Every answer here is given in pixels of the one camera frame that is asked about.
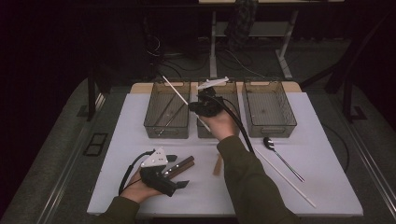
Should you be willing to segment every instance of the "ladle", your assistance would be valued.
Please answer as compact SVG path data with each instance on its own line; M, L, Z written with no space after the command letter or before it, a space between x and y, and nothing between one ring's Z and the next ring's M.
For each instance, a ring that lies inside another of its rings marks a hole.
M264 137L262 141L264 142L266 148L274 151L275 154L285 163L285 165L287 165L289 169L297 176L297 178L299 178L301 182L304 182L303 178L299 174L297 174L297 172L295 172L295 170L279 155L279 153L275 151L274 142L271 140L271 138Z

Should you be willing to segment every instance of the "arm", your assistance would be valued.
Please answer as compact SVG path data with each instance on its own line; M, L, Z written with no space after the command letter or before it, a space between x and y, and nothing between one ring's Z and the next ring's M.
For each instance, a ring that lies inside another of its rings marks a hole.
M97 217L92 224L134 224L134 218L140 208L140 204L147 198L160 195L161 193L149 188L140 180L140 169L136 171L129 181L130 185L122 194L115 197L107 210Z
M224 179L239 223L300 223L283 203L276 184L264 172L260 160L235 136L232 118L222 111L213 118L201 119L219 139Z

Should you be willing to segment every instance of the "hand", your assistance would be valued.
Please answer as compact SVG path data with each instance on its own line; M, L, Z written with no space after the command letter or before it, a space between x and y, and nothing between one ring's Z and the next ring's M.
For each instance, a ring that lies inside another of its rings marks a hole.
M162 194L158 190L149 188L145 183L143 183L140 177L140 167L129 180L128 185L130 184L132 185L127 187L120 196L136 203L142 203L149 197Z
M235 122L225 110L222 110L215 117L200 116L200 119L209 126L210 131L219 141L228 136L236 135Z

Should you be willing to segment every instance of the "green sleeve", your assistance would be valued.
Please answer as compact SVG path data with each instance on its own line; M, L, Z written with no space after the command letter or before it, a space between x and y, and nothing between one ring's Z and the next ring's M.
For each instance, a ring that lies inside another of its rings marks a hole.
M300 223L283 203L261 161L246 150L239 137L223 139L218 150L224 159L224 179L240 224Z
M107 210L92 224L133 224L139 208L139 203L123 197L115 197Z

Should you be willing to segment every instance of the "white stick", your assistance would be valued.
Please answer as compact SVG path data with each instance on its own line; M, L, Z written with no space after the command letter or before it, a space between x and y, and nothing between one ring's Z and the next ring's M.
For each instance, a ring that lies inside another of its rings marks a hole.
M182 96L180 95L180 93L178 93L178 91L175 89L175 87L168 81L168 79L167 79L165 76L163 76L163 79L165 79L165 81L169 84L169 86L172 87L172 89L174 90L174 92L180 97L180 99L184 102L184 104L189 105L189 103L187 103L187 101L184 99L184 97L182 97ZM207 124L205 124L205 123L198 117L197 114L195 114L195 116L198 118L198 120L201 121L201 123L205 126L205 128L207 129L207 131L210 132L209 126L207 126Z
M254 150L256 150L262 156L262 158L265 159L268 164L270 164L274 168L274 170L276 170L286 180L286 182L288 182L307 202L309 202L314 208L317 208L317 206L310 199L308 199L308 197L306 197L306 195L303 194L302 191L297 189L297 187L293 183L291 183L291 181L289 181L282 173L280 173L280 171L276 169L276 167L270 161L268 161L259 150L257 150L256 148L254 148Z

